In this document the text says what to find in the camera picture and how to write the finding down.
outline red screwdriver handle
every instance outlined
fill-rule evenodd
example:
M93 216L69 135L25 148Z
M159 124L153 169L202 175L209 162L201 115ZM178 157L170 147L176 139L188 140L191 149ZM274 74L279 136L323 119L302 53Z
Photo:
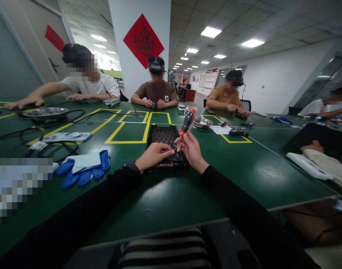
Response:
M179 132L180 136L184 136L185 133L188 131L189 127L191 126L194 118L196 117L196 110L190 109L189 112L185 116L185 121L182 125L181 131Z

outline hand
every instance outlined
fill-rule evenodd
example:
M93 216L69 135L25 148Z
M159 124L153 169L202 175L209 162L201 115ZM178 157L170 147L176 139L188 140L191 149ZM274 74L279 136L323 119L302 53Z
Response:
M144 105L148 108L152 107L152 101L150 99L144 100Z
M313 140L312 145L301 147L302 152L305 151L306 149L313 149L321 153L324 153L324 148L320 145L318 140Z
M241 112L241 114L248 118L250 116L251 112L244 110L243 112Z
M238 109L238 107L236 105L233 105L233 104L227 105L227 108L232 112L234 112L234 111L236 111L236 109Z
M83 95L83 94L75 93L66 97L66 100L70 100L70 99L73 101L90 100L90 95Z
M209 164L202 158L200 144L194 135L188 131L181 142L178 144L177 152L183 151L190 165L200 174L206 170Z
M157 106L158 106L158 108L166 108L166 107L168 107L168 104L164 101L164 100L159 100L158 102L157 102Z
M175 154L175 151L167 144L152 143L142 156L135 161L138 170L143 170L158 164L163 159Z
M37 105L37 106L41 106L44 103L44 100L41 97L38 96L28 96L25 99L22 99L20 101L17 102L13 102L10 104L6 105L7 109L13 110L14 108L19 108L19 109L23 109L24 106L26 105Z

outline metal bowl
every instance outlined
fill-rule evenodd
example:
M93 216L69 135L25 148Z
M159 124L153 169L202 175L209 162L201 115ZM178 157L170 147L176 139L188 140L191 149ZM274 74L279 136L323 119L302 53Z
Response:
M26 117L31 117L37 120L40 119L47 119L47 120L53 120L53 119L59 119L59 118L65 118L66 114L69 110L67 108L39 108L32 111L24 112L23 115Z
M205 118L195 118L193 124L199 129L207 130L213 125L213 122Z

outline wristwatch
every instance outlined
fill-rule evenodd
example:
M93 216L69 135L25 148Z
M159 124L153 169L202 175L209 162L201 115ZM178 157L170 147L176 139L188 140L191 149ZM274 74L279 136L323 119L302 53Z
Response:
M135 159L132 159L131 161L129 161L128 163L124 164L122 167L128 167L130 169L132 169L135 172L140 172L140 170L137 168L136 164L135 164Z

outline screwdriver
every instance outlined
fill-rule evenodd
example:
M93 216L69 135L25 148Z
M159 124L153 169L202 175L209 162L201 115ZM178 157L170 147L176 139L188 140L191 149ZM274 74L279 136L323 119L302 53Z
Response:
M179 131L179 135L181 136L179 138L179 141L175 147L175 151L177 151L178 144L181 142L182 137L185 135L185 133L188 131L189 127L191 126L192 122L194 121L194 118L196 117L196 110L190 109L188 113L185 116L185 121L181 127L181 131Z

